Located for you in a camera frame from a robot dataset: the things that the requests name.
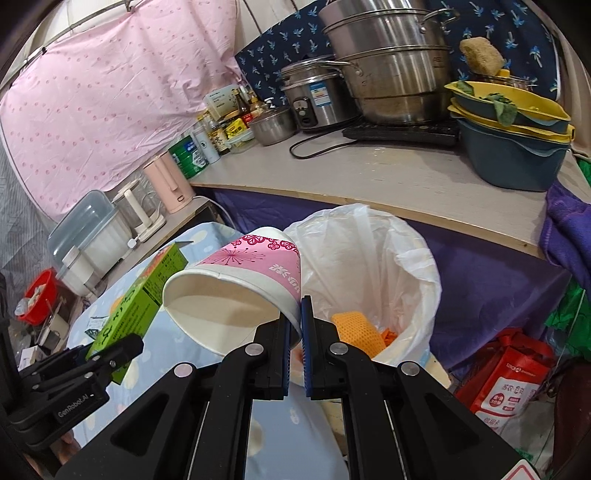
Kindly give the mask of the green cardboard box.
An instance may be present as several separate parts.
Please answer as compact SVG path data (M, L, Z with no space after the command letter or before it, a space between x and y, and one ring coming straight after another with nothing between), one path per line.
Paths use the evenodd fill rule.
M187 264L176 243L161 249L122 296L96 336L86 359L91 359L129 334L143 338L162 305L165 283Z

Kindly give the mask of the pink floral paper cup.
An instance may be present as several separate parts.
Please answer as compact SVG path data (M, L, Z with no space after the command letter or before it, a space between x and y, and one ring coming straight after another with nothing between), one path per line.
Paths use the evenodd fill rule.
M301 254L294 240L261 227L172 275L162 307L192 340L218 355L250 343L260 324L287 318L301 340Z

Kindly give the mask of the orange plastic wrapper large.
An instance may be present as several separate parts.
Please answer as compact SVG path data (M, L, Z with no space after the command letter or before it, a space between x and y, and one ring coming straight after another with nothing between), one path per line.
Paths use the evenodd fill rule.
M398 338L398 333L390 329L385 329L381 332L381 337L385 345L390 346Z

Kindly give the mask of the orange foam net flat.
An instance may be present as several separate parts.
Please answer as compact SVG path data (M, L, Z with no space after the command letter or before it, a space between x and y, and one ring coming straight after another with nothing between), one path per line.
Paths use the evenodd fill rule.
M387 348L378 329L361 312L336 313L332 323L337 328L339 340L356 347L374 358Z

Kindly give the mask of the dish rack with blue lid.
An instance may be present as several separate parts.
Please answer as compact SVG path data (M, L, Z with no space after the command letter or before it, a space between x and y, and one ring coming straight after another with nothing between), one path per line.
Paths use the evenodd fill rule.
M99 190L82 197L49 234L47 245L59 271L65 255L76 247L104 277L129 251L131 227L122 212Z

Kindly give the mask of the purple cloth under counter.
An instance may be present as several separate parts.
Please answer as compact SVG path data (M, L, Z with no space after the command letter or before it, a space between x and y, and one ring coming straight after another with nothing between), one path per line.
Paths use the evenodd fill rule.
M265 193L197 188L228 211L243 233L258 227L285 229L330 203ZM431 249L443 293L430 347L450 372L464 376L476 351L508 327L547 340L545 321L567 292L579 287L566 270L491 242L409 221ZM576 294L575 311L582 293Z

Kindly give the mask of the white glass electric kettle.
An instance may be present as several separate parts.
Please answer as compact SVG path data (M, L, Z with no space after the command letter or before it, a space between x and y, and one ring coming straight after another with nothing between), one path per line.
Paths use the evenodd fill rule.
M145 243L166 223L155 193L144 188L139 179L124 184L113 198L134 232L137 242Z

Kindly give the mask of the green plastic bag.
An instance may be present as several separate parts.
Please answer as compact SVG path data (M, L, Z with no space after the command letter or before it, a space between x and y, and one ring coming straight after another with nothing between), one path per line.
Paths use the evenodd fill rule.
M590 360L590 297L572 279L556 309L547 318L547 342L557 356L582 357Z

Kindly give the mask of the white bottle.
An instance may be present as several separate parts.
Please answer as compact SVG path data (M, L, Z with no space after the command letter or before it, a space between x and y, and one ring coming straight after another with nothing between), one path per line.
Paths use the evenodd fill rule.
M192 126L191 134L193 135L195 143L197 143L201 153L204 154L204 158L209 164L214 164L219 159L221 159L217 149L211 143L211 139L205 131L204 126L202 126L199 122L195 123Z

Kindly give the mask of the pink curtain cloth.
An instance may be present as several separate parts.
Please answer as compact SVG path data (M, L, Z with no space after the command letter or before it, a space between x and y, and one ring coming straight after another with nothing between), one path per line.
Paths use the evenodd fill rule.
M238 78L232 1L145 1L37 59L1 102L13 165L59 219L109 191L188 129L207 93Z

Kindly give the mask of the yellow seasoning packet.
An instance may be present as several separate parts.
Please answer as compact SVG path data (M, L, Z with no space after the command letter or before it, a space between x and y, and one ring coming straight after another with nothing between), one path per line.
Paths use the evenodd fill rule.
M240 117L232 119L225 126L225 134L228 139L235 138L247 130L247 125Z

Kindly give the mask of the white tea box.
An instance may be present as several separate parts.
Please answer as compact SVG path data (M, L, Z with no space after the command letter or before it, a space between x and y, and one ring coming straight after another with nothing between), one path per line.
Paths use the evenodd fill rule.
M238 103L236 103L235 98L236 89L238 89L238 85L230 84L204 96L206 110L215 121L221 120L227 114L238 110Z

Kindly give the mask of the stacked teal yellow basins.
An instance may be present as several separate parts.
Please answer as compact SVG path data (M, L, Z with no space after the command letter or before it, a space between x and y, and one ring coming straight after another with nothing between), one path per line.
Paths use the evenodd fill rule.
M446 89L452 94L448 111L483 180L518 191L551 187L575 139L571 117L558 103L487 82L459 80Z

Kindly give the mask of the brown loofah sponge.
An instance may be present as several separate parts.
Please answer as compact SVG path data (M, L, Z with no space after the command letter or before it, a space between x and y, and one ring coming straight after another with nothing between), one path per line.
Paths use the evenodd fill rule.
M496 76L504 68L501 53L484 37L472 37L460 42L460 51L466 57L470 70L476 74Z

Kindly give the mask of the navy patterned backsplash cloth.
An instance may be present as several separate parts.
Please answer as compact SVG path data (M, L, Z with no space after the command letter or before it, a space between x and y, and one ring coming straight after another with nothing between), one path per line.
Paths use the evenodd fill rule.
M381 60L404 50L430 51L446 81L476 75L460 49L482 38L500 53L503 66L537 95L556 100L562 87L558 40L523 1L312 1L235 55L256 94L287 104L281 71L325 57L362 70L363 55Z

